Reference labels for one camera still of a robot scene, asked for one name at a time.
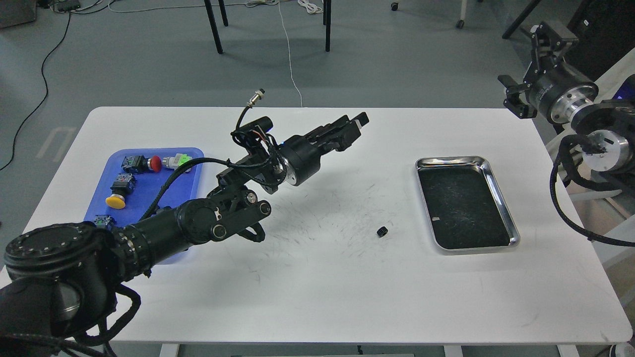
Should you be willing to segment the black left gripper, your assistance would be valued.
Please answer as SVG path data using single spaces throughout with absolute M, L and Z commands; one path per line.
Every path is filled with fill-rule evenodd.
M 336 150 L 345 151 L 351 147 L 362 128 L 369 124 L 367 113 L 354 118 L 344 115 L 336 121 L 320 126 L 306 135 L 293 135 L 277 147 L 286 167 L 285 181 L 299 186 L 320 169 L 320 157 Z

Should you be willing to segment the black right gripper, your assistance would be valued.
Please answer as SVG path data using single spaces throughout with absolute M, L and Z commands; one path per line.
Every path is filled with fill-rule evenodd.
M 574 112 L 596 99 L 599 89 L 573 67 L 556 67 L 580 39 L 560 21 L 543 21 L 530 30 L 531 63 L 517 83 L 510 75 L 499 75 L 505 88 L 504 106 L 519 119 L 533 119 L 539 113 L 549 123 L 571 122 Z M 521 100 L 525 93 L 528 103 Z

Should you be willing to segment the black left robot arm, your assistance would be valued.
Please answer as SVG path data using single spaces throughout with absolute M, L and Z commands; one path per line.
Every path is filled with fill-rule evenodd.
M 247 182 L 270 194 L 286 181 L 298 186 L 320 169 L 322 156 L 351 147 L 369 122 L 365 112 L 344 115 L 278 143 L 268 133 L 273 124 L 267 116 L 243 122 L 263 95 L 263 89 L 254 93 L 231 132 L 247 155 L 237 162 L 195 158 L 179 165 L 140 221 L 109 229 L 90 221 L 54 224 L 10 241 L 4 264 L 11 282 L 1 290 L 1 355 L 49 357 L 63 351 L 113 357 L 109 342 L 141 305 L 140 295 L 124 282 L 149 277 L 152 267 L 191 246 L 233 235 L 262 242 L 260 222 L 272 208 Z M 172 183 L 202 163 L 225 166 L 216 176 L 218 186 L 203 198 L 157 208 Z

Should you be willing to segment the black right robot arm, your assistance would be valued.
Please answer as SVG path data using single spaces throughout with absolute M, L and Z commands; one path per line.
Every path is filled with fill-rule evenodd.
M 594 103 L 599 89 L 566 63 L 565 54 L 578 38 L 561 23 L 541 22 L 531 29 L 531 63 L 521 83 L 499 75 L 506 89 L 504 106 L 520 119 L 544 116 L 553 125 L 569 124 L 550 174 L 550 195 L 563 221 L 590 241 L 633 247 L 588 231 L 565 215 L 555 191 L 559 168 L 569 180 L 596 192 L 621 190 L 634 194 L 635 114 L 634 77 L 629 76 L 612 98 Z

